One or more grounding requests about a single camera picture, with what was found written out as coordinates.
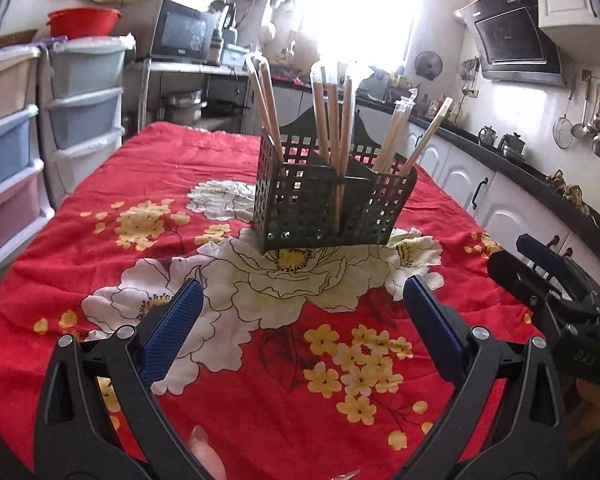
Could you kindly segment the person's right hand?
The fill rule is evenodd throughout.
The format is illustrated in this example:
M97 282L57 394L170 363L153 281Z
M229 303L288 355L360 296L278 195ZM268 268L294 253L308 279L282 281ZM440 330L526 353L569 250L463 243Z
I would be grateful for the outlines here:
M570 444L580 443L600 431L600 385L578 378L576 389L581 401L567 416Z

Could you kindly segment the person's left hand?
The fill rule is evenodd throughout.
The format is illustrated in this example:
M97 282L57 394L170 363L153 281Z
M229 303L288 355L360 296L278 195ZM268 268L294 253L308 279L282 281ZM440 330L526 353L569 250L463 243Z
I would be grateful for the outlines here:
M220 456L211 447L208 434L201 426L195 426L187 441L189 451L196 457L204 469L212 475L215 480L225 480L226 470Z

